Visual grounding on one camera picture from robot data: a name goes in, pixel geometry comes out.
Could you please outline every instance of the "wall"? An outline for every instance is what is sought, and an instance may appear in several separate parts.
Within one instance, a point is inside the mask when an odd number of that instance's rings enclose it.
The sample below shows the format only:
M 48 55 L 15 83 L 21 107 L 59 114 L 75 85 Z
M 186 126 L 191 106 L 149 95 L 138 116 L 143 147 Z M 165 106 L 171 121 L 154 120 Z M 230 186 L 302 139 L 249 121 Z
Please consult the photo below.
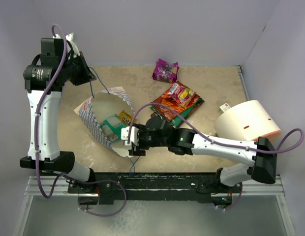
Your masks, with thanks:
M 242 64 L 279 0 L 33 0 L 88 63 Z
M 13 234 L 31 174 L 19 167 L 30 140 L 23 71 L 50 35 L 28 0 L 0 0 L 0 235 Z
M 305 131 L 305 0 L 282 0 L 244 64 L 250 99 L 258 99 L 282 128 Z M 292 145 L 298 135 L 287 140 Z M 278 155 L 288 209 L 305 236 L 305 141 Z

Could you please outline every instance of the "floor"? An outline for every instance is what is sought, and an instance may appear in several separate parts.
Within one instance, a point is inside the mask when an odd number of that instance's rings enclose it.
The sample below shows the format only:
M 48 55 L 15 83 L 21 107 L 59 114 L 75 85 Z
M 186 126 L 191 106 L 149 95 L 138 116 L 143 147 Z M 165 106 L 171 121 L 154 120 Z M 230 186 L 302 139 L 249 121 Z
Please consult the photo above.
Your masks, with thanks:
M 108 88 L 122 86 L 135 109 L 153 101 L 171 84 L 154 81 L 154 66 L 96 66 Z M 219 117 L 218 107 L 227 102 L 231 106 L 245 102 L 244 90 L 235 66 L 180 66 L 179 81 L 195 90 L 205 103 L 188 120 L 200 131 L 214 134 L 214 121 Z M 103 90 L 99 81 L 93 81 L 93 91 Z M 98 143 L 73 110 L 91 95 L 90 85 L 78 87 L 67 82 L 62 94 L 58 139 L 60 149 L 73 151 L 76 160 L 96 172 L 128 172 L 131 163 Z M 151 110 L 145 108 L 138 116 L 141 123 L 149 119 Z M 151 148 L 136 164 L 137 172 L 215 172 L 235 162 L 213 156 L 178 156 L 165 147 Z

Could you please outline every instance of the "white cylinder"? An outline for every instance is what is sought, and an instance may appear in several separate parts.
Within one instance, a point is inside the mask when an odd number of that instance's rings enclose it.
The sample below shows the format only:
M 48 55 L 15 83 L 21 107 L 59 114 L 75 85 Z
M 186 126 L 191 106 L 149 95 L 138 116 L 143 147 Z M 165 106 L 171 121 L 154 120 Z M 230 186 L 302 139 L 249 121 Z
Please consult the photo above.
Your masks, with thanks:
M 281 129 L 257 100 L 232 107 L 215 122 L 217 135 L 226 139 L 257 141 L 258 137 L 276 139 Z

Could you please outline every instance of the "pile of snack bags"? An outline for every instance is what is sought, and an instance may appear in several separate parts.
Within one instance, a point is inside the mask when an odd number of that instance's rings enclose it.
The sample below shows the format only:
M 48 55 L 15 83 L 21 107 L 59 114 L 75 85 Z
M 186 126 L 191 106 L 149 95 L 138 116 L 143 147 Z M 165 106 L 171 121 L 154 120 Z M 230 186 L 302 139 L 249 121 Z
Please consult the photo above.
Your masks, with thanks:
M 204 103 L 204 100 L 188 86 L 177 81 L 178 70 L 179 64 L 177 62 L 170 64 L 161 59 L 157 61 L 152 78 L 158 81 L 170 82 L 172 85 L 153 102 L 163 104 L 187 119 Z M 164 107 L 151 106 L 151 109 L 154 111 L 152 117 L 159 116 L 162 119 L 166 119 L 175 128 L 183 123 L 180 117 Z

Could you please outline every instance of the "patterned bag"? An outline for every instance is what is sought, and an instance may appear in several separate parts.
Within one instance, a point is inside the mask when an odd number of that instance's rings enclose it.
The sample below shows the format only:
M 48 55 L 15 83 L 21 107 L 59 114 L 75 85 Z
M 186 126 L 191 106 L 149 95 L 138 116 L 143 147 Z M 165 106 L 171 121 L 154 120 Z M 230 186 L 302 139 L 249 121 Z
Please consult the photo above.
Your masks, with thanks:
M 131 109 L 133 113 L 135 113 L 135 110 L 133 108 L 133 105 L 131 101 L 129 100 L 125 90 L 123 87 L 115 87 L 108 89 L 110 94 L 113 94 L 117 97 L 119 97 L 124 103 L 125 103 L 125 110 Z M 88 128 L 88 130 L 91 132 L 92 136 L 100 143 L 102 143 L 107 148 L 113 150 L 120 156 L 128 156 L 128 147 L 124 147 L 122 144 L 122 140 L 116 141 L 114 143 L 111 143 L 107 137 L 104 135 L 100 128 L 100 122 L 103 122 L 103 120 L 97 120 L 96 115 L 94 113 L 94 110 L 92 109 L 92 101 L 93 97 L 88 98 L 85 100 L 81 105 L 79 105 L 74 112 L 79 115 L 79 117 L 84 122 L 85 126 Z

